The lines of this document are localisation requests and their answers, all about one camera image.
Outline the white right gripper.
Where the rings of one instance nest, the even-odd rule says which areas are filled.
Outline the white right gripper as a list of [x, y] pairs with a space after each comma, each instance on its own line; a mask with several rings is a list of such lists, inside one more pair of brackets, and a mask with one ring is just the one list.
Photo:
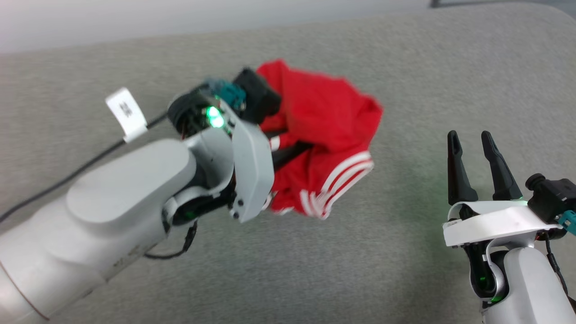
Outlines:
[[561, 229], [547, 224], [530, 209], [520, 187], [498, 150], [489, 131], [482, 131], [484, 156], [489, 162], [494, 201], [477, 201], [478, 194], [469, 183], [464, 168], [463, 150], [456, 131], [448, 133], [448, 203], [452, 205], [444, 223], [444, 240], [448, 247], [491, 241], [517, 234]]

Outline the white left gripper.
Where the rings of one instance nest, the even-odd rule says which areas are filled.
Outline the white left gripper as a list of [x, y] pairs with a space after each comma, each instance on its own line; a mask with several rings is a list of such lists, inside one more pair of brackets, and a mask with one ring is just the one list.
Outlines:
[[281, 147], [288, 130], [260, 129], [244, 121], [226, 101], [208, 90], [174, 98], [167, 118], [196, 161], [193, 178], [167, 202], [173, 224], [187, 224], [221, 207], [241, 223], [256, 217], [267, 201], [277, 172], [306, 150], [309, 142]]

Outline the red garment with white stripes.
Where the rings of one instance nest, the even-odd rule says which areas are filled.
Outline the red garment with white stripes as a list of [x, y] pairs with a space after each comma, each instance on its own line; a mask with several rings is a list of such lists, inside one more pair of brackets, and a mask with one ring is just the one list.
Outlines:
[[288, 146], [312, 148], [275, 172], [266, 207], [278, 215], [297, 212], [326, 219], [336, 201], [374, 167], [369, 145], [383, 116], [382, 105], [345, 78], [290, 67], [278, 59], [257, 73], [281, 96], [278, 113], [261, 129], [288, 130], [271, 137]]

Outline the grey fabric sofa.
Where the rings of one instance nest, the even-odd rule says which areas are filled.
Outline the grey fabric sofa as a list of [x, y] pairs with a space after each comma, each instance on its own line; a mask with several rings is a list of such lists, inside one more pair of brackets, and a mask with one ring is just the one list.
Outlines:
[[49, 324], [481, 324], [468, 260], [445, 246], [446, 135], [481, 199], [481, 132], [520, 187], [576, 183], [576, 20], [500, 3], [0, 56], [0, 213], [121, 138], [105, 98], [146, 117], [207, 76], [283, 58], [344, 76], [384, 107], [374, 170], [326, 220], [200, 219], [189, 252], [138, 260]]

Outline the dark metal frame bar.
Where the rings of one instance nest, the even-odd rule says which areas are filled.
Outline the dark metal frame bar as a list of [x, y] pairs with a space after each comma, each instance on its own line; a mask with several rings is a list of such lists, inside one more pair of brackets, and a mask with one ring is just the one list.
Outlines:
[[444, 8], [459, 5], [487, 5], [496, 3], [526, 2], [549, 5], [559, 9], [576, 10], [576, 0], [430, 0], [430, 8]]

